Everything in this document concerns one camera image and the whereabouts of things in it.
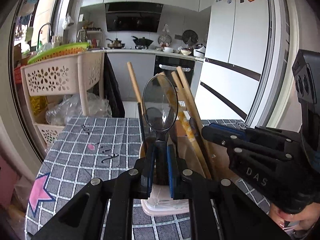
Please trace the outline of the person's right hand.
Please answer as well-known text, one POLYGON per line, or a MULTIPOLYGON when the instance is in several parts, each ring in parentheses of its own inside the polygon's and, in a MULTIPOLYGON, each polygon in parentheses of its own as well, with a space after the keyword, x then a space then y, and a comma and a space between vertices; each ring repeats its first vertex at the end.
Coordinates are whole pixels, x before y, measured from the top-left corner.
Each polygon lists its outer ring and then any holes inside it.
POLYGON ((271 203, 269 217, 282 229, 285 228, 285 221, 298 222, 295 225, 295 230, 309 230, 313 224, 319 219, 320 205, 319 203, 311 203, 305 209, 295 215, 285 213, 273 203, 271 203))

